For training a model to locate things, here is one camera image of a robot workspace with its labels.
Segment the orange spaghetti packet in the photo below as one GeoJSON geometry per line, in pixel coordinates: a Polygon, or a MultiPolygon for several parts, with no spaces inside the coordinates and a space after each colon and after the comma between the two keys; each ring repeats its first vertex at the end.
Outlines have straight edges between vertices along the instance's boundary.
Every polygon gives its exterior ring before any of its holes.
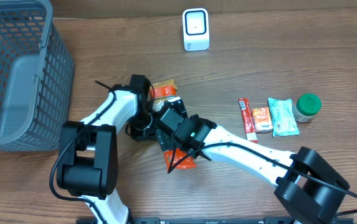
{"type": "MultiPolygon", "coordinates": [[[[177,90],[178,87],[175,84],[175,80],[173,78],[154,83],[153,84],[154,90],[151,90],[151,96],[154,100],[154,102],[151,104],[152,105],[152,110],[153,112],[158,112],[162,109],[164,101],[174,98],[177,95],[177,90]]],[[[182,159],[184,156],[184,152],[181,151],[179,148],[176,149],[175,152],[175,157],[174,158],[174,164],[178,162],[178,160],[182,159]]],[[[169,165],[171,163],[171,159],[173,157],[173,151],[172,149],[168,149],[167,152],[164,152],[164,159],[165,163],[167,165],[167,168],[169,168],[169,165]]],[[[194,162],[194,159],[192,158],[187,158],[184,160],[182,163],[176,166],[175,169],[179,170],[188,170],[188,169],[194,169],[196,168],[196,164],[194,162]]]]}

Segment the red stick sachet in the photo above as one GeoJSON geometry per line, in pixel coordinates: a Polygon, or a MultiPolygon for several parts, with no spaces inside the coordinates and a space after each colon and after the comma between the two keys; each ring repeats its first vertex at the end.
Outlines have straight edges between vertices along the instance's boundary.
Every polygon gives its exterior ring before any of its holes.
{"type": "Polygon", "coordinates": [[[242,114],[246,138],[248,141],[258,143],[255,126],[251,115],[249,99],[239,98],[238,103],[242,114]]]}

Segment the small orange snack box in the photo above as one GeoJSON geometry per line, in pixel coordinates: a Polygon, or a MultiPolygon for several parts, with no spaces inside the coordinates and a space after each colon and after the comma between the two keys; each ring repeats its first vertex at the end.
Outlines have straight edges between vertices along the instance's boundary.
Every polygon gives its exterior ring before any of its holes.
{"type": "Polygon", "coordinates": [[[268,133],[273,130],[269,107],[252,109],[252,117],[257,133],[268,133]]]}

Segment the teal wet wipes pack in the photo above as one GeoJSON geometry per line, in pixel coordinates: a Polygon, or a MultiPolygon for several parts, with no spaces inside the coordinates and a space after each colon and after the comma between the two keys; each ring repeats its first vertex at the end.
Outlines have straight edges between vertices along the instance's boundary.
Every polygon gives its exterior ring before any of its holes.
{"type": "Polygon", "coordinates": [[[300,134],[293,115],[291,99],[268,98],[268,104],[273,124],[273,137],[297,136],[300,134]]]}

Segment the green lid jar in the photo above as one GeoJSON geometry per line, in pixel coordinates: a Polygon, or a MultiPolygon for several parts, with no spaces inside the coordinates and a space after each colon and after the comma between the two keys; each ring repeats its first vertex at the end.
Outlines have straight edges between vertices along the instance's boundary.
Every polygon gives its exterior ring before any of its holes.
{"type": "Polygon", "coordinates": [[[293,115],[296,121],[305,123],[311,120],[321,109],[319,97],[313,93],[302,95],[293,105],[293,115]]]}

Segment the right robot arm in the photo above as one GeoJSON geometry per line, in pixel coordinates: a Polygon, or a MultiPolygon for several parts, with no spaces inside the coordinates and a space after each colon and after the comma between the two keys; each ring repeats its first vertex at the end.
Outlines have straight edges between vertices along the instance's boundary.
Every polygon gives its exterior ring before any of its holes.
{"type": "Polygon", "coordinates": [[[236,166],[269,183],[287,212],[299,223],[331,223],[350,185],[319,153],[271,149],[240,138],[198,115],[166,108],[156,126],[189,158],[236,166]]]}

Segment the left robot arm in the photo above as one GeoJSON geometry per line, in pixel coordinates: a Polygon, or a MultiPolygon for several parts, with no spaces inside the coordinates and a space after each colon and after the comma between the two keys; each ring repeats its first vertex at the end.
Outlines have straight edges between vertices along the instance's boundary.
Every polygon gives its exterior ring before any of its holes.
{"type": "Polygon", "coordinates": [[[90,116],[62,126],[49,187],[59,199],[86,203],[94,223],[134,223],[116,190],[117,134],[125,124],[136,136],[151,127],[150,89],[144,75],[132,75],[128,85],[109,87],[107,99],[90,116]]]}

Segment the white barcode scanner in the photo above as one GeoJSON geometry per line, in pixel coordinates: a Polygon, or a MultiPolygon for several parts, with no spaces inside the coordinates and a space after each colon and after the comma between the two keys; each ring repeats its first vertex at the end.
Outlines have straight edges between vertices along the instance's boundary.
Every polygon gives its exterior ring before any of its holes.
{"type": "Polygon", "coordinates": [[[207,50],[210,46],[208,11],[205,8],[187,9],[182,14],[182,23],[185,51],[207,50]]]}

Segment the grey plastic mesh basket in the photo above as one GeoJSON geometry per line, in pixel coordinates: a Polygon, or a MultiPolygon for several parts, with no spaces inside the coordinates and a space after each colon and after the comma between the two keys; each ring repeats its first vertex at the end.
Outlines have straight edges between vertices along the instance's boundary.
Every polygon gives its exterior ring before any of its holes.
{"type": "Polygon", "coordinates": [[[57,148],[74,73],[49,1],[0,1],[0,151],[57,148]]]}

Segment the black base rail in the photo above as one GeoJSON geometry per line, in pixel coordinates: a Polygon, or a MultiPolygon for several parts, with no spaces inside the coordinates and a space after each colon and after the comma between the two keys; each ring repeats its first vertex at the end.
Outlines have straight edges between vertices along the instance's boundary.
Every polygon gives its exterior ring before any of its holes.
{"type": "Polygon", "coordinates": [[[157,217],[134,218],[135,224],[295,224],[291,217],[265,217],[256,219],[160,219],[157,217]]]}

